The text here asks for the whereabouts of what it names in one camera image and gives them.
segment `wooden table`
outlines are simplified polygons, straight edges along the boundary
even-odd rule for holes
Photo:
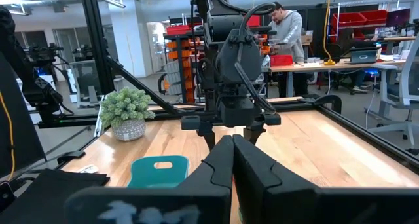
[[[384,41],[387,41],[386,54],[393,54],[394,43],[399,41],[414,41],[416,37],[385,37]]]
[[[280,113],[282,125],[265,126],[256,146],[296,174],[321,187],[419,187],[419,176],[366,141],[315,110]],[[216,140],[242,134],[242,128],[214,127]],[[209,149],[195,131],[184,131],[178,120],[147,123],[145,135],[130,142],[116,140],[106,131],[62,169],[75,172],[94,164],[111,180],[108,187],[125,187],[131,163],[141,157],[184,155],[189,174]],[[231,223],[238,219],[238,199],[232,191]]]
[[[293,96],[293,74],[292,73],[306,73],[314,71],[342,71],[345,69],[359,69],[371,67],[372,64],[348,64],[349,59],[341,59],[339,63],[335,65],[324,65],[323,63],[306,63],[306,64],[295,64],[292,66],[272,66],[270,71],[273,73],[277,72],[288,72],[287,74],[287,97]],[[395,61],[384,61],[377,64],[388,64],[388,65],[397,65],[403,67],[403,64],[406,60],[395,60]]]

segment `column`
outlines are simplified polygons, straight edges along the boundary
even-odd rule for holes
[[[124,0],[126,8],[109,4],[119,62],[135,77],[146,77],[151,63],[148,35],[141,32],[135,0]]]

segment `black robotic arm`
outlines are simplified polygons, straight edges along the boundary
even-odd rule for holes
[[[15,27],[10,12],[0,5],[0,52],[22,80],[25,99],[38,110],[43,122],[52,122],[61,117],[54,112],[60,110],[63,98],[47,81],[38,76],[14,36]]]

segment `yellow object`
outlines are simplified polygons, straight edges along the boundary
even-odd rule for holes
[[[327,17],[329,16],[329,12],[330,12],[330,0],[327,0],[327,10],[326,10],[326,17],[325,17],[325,27],[323,29],[323,49],[325,50],[326,54],[329,57],[328,61],[325,61],[325,65],[335,65],[336,62],[332,60],[332,56],[330,55],[329,51],[327,51],[326,49],[326,38],[327,38],[327,33],[326,33],[326,27],[327,27]]]
[[[13,173],[14,173],[14,167],[15,167],[15,161],[14,161],[14,142],[13,142],[13,124],[12,124],[12,119],[9,115],[9,111],[7,110],[5,101],[3,100],[3,95],[0,92],[0,101],[1,101],[1,105],[3,106],[3,109],[5,109],[5,113],[7,116],[7,119],[9,120],[9,130],[10,130],[10,145],[12,146],[11,149],[11,156],[12,156],[12,171],[10,172],[10,176],[9,176],[9,181],[13,178]]]

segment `teal handle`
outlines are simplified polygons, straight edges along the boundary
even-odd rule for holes
[[[169,162],[171,168],[155,168],[159,162]],[[181,155],[154,156],[137,159],[131,165],[128,188],[176,187],[188,175],[188,158]]]

